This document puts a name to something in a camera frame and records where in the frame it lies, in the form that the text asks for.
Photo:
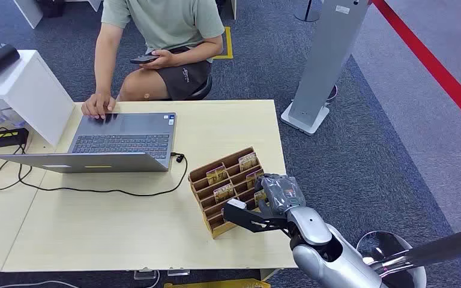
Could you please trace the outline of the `person's right hand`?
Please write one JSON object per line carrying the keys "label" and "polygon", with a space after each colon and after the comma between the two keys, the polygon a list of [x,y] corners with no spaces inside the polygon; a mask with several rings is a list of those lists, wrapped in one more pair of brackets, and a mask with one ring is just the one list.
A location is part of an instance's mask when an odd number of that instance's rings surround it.
{"label": "person's right hand", "polygon": [[82,114],[94,119],[105,119],[115,107],[116,101],[109,93],[92,94],[81,107]]}

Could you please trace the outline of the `person's left hand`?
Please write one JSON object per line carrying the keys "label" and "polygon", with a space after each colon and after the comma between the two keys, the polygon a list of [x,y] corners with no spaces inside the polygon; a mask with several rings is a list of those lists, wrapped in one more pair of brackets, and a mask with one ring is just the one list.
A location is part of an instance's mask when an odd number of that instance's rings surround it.
{"label": "person's left hand", "polygon": [[151,56],[156,56],[156,58],[152,62],[139,64],[140,68],[158,70],[176,66],[176,57],[168,50],[153,50]]}

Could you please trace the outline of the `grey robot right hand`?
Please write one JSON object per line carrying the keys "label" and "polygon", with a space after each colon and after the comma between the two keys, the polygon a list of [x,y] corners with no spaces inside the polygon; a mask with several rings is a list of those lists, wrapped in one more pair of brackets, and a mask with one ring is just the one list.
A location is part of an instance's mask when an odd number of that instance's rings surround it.
{"label": "grey robot right hand", "polygon": [[257,178],[255,189],[266,194],[267,202],[259,202],[261,212],[267,210],[271,215],[284,216],[291,208],[306,206],[303,192],[293,176],[265,173]]}

